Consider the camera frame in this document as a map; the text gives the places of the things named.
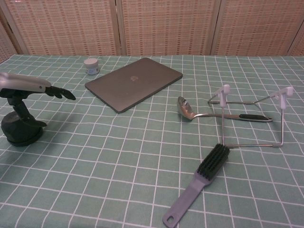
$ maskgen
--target gray laptop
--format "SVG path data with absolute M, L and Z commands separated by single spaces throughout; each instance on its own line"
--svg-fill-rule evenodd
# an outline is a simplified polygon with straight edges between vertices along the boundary
M 182 77 L 182 73 L 149 58 L 85 84 L 100 100 L 122 113 Z

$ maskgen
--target woven screen panel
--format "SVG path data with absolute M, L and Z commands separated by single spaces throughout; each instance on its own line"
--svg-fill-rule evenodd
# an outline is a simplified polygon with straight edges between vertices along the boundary
M 292 56 L 304 56 L 304 28 L 301 28 L 297 34 L 300 38 L 298 39 L 294 49 L 291 52 Z
M 128 55 L 209 55 L 214 0 L 122 0 Z
M 8 42 L 10 42 L 10 39 L 5 32 L 2 23 L 0 23 L 0 63 L 4 60 L 7 60 L 9 57 L 16 53 L 16 51 L 12 50 L 12 43 Z
M 30 54 L 117 54 L 111 0 L 5 1 Z
M 227 0 L 211 54 L 286 55 L 303 13 L 303 0 Z

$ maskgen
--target brush bristles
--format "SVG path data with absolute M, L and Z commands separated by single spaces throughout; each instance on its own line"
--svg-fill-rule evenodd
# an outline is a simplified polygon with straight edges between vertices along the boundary
M 199 165 L 198 173 L 208 180 L 211 180 L 226 161 L 230 150 L 228 147 L 217 144 Z

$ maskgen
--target metal ladle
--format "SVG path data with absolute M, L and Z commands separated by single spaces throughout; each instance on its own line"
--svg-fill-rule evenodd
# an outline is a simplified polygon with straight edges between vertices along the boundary
M 188 101 L 182 96 L 179 96 L 177 100 L 177 109 L 182 116 L 184 116 L 189 120 L 193 120 L 196 117 L 220 117 L 220 118 L 222 117 L 222 114 L 215 114 L 215 113 L 198 114 L 193 112 Z M 235 120 L 243 120 L 243 121 L 256 121 L 256 122 L 272 121 L 272 118 L 267 118 L 263 115 L 254 115 L 254 114 L 240 114 L 240 115 L 224 114 L 224 117 L 227 119 L 235 119 Z

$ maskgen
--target green checkered tablecloth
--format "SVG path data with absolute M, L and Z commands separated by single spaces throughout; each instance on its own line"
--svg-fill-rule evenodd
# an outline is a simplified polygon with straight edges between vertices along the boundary
M 162 228 L 162 217 L 220 140 L 221 119 L 192 122 L 177 113 L 178 96 L 194 111 L 220 113 L 207 100 L 230 84 L 228 100 L 256 100 L 286 86 L 282 148 L 232 149 L 179 228 L 304 228 L 304 57 L 151 57 L 183 79 L 117 114 L 84 84 L 139 59 L 97 57 L 85 73 L 81 56 L 14 55 L 0 71 L 38 76 L 73 92 L 75 101 L 45 94 L 25 103 L 46 122 L 38 142 L 10 145 L 0 132 L 0 227 Z M 226 113 L 263 114 L 272 123 L 226 120 L 227 143 L 280 139 L 277 100 L 230 104 Z M 0 115 L 12 108 L 0 99 Z

